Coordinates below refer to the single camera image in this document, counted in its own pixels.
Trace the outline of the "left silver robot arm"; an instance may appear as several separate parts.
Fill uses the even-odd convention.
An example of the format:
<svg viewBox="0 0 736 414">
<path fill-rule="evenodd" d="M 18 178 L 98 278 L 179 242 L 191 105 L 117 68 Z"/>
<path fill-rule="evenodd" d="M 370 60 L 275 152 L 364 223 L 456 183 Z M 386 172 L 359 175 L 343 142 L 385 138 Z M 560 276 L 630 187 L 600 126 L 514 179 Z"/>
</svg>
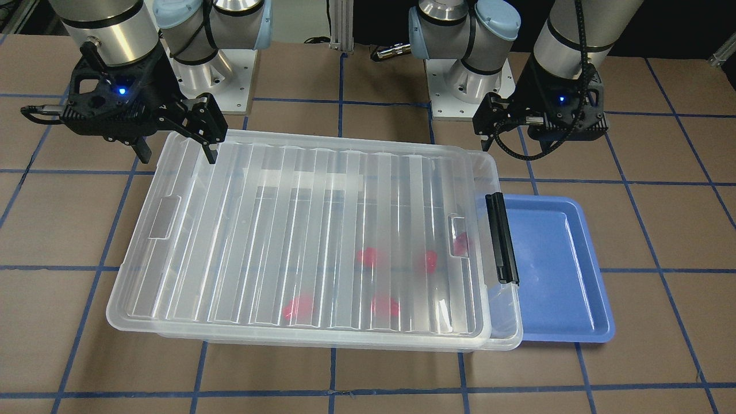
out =
<svg viewBox="0 0 736 414">
<path fill-rule="evenodd" d="M 412 54 L 453 61 L 455 98 L 476 105 L 481 148 L 538 160 L 569 141 L 594 141 L 609 129 L 599 68 L 641 1 L 556 1 L 512 94 L 499 84 L 522 25 L 505 1 L 420 1 L 408 11 Z"/>
</svg>

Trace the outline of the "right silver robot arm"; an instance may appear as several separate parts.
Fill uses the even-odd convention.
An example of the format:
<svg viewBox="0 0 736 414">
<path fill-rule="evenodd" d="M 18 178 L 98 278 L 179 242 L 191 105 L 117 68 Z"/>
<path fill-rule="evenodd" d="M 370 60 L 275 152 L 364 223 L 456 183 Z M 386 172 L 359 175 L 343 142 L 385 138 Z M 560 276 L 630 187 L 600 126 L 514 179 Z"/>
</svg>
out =
<svg viewBox="0 0 736 414">
<path fill-rule="evenodd" d="M 52 1 L 52 10 L 79 47 L 66 103 L 24 108 L 50 125 L 131 147 L 142 163 L 145 137 L 174 131 L 197 142 L 209 163 L 228 125 L 213 93 L 189 98 L 173 64 L 202 67 L 225 49 L 266 49 L 269 1 Z"/>
</svg>

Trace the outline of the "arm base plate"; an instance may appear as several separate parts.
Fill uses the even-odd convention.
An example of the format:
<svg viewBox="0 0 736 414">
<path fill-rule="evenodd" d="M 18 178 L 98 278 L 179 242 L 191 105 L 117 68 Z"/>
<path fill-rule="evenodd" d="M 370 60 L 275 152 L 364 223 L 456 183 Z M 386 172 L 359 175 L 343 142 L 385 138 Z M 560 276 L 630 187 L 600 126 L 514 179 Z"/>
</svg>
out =
<svg viewBox="0 0 736 414">
<path fill-rule="evenodd" d="M 189 99 L 210 93 L 223 114 L 247 115 L 257 58 L 256 50 L 222 49 L 207 63 L 170 61 L 181 92 Z"/>
<path fill-rule="evenodd" d="M 425 60 L 432 117 L 435 120 L 471 121 L 488 93 L 507 99 L 515 89 L 508 60 L 500 72 L 476 74 L 460 60 Z"/>
</svg>

